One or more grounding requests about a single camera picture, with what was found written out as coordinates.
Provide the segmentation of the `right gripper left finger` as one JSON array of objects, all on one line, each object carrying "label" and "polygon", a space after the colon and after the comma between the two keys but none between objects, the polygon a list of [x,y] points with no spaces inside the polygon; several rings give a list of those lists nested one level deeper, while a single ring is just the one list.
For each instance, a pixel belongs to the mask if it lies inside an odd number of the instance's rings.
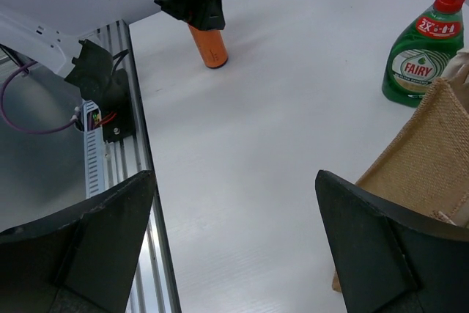
[{"label": "right gripper left finger", "polygon": [[2,312],[124,312],[139,258],[124,183],[1,232]]}]

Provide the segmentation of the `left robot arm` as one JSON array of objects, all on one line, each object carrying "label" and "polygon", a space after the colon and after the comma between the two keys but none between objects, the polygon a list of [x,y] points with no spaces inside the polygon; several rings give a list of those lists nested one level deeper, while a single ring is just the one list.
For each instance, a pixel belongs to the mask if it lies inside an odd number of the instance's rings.
[{"label": "left robot arm", "polygon": [[[153,0],[171,17],[209,32],[224,29],[222,0]],[[13,11],[1,8],[1,44],[47,67],[79,88],[84,100],[102,110],[128,100],[128,81],[114,67],[114,58],[95,41],[59,32]]]}]

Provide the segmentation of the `green dish soap bottle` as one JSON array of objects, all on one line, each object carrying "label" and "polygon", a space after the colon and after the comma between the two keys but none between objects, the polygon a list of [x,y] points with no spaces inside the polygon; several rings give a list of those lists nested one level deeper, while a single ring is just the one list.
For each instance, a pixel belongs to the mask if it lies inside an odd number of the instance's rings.
[{"label": "green dish soap bottle", "polygon": [[435,78],[464,46],[465,0],[434,0],[396,39],[385,66],[382,93],[416,107]]}]

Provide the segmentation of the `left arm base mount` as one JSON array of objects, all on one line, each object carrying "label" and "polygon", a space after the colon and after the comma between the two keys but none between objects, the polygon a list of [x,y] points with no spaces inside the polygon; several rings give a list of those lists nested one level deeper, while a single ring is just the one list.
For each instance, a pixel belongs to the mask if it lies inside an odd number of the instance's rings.
[{"label": "left arm base mount", "polygon": [[112,90],[105,94],[103,105],[99,105],[104,120],[100,127],[107,143],[121,141],[136,130],[127,71],[118,69],[112,79]]}]

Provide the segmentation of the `brown canvas bag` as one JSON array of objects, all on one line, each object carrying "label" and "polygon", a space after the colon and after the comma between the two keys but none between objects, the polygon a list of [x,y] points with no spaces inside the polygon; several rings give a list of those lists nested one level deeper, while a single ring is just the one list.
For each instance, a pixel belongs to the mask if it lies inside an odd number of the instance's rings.
[{"label": "brown canvas bag", "polygon": [[430,218],[468,226],[468,49],[458,50],[357,186]]}]

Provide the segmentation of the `orange spray bottle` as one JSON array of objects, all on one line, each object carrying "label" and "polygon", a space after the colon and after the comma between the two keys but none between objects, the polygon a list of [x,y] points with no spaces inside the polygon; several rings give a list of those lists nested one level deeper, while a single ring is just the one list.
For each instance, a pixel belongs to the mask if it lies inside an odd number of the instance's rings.
[{"label": "orange spray bottle", "polygon": [[220,30],[202,31],[188,26],[205,66],[210,69],[223,67],[229,59]]}]

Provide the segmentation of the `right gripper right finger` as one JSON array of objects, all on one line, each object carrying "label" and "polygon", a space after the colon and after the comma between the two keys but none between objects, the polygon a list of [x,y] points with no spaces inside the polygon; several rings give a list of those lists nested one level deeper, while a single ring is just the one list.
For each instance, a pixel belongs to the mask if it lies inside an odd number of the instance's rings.
[{"label": "right gripper right finger", "polygon": [[348,312],[468,311],[467,229],[329,171],[318,171],[315,191]]}]

